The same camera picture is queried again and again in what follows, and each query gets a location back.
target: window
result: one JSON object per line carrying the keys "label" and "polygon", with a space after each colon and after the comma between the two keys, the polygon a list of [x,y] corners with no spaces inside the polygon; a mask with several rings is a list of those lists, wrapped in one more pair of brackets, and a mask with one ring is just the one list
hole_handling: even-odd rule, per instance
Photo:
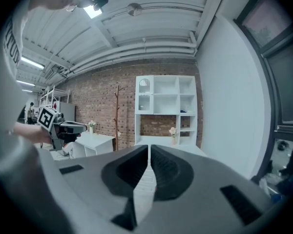
{"label": "window", "polygon": [[[283,181],[279,171],[293,149],[293,21],[277,0],[250,0],[234,21],[261,61],[271,100],[270,136],[258,177],[269,173]],[[286,145],[287,153],[277,150],[278,144]]]}
{"label": "window", "polygon": [[291,24],[292,19],[277,0],[259,0],[242,23],[259,47],[265,46]]}

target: door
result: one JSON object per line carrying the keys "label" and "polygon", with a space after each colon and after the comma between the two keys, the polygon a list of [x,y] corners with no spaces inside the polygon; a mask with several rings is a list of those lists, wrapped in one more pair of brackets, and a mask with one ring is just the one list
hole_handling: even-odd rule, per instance
{"label": "door", "polygon": [[137,76],[135,113],[139,115],[153,114],[154,76]]}
{"label": "door", "polygon": [[65,102],[60,102],[59,105],[59,110],[57,109],[57,111],[64,114],[64,119],[75,121],[75,105]]}

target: white cabinet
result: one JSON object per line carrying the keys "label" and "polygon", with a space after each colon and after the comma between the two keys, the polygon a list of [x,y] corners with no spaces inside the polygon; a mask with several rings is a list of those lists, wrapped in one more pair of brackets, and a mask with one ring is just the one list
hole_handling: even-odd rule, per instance
{"label": "white cabinet", "polygon": [[194,76],[138,76],[136,78],[135,143],[172,143],[171,137],[140,136],[140,115],[175,115],[178,146],[196,143],[197,96]]}
{"label": "white cabinet", "polygon": [[136,78],[135,113],[152,115],[154,105],[154,76]]}
{"label": "white cabinet", "polygon": [[83,132],[69,148],[71,158],[90,157],[113,152],[113,136]]}

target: white table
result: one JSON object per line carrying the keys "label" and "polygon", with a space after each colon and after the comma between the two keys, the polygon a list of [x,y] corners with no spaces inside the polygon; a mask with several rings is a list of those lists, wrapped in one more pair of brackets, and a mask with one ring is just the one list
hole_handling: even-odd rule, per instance
{"label": "white table", "polygon": [[72,142],[69,155],[71,158],[81,158],[111,153],[113,152],[112,140],[114,138],[113,136],[83,132],[75,142]]}

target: person's arm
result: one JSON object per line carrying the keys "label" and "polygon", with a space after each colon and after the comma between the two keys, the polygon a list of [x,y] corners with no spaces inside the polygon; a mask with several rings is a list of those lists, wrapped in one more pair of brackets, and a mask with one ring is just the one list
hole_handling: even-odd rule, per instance
{"label": "person's arm", "polygon": [[28,139],[33,144],[47,143],[51,144],[51,138],[47,130],[38,125],[26,125],[16,122],[14,133]]}

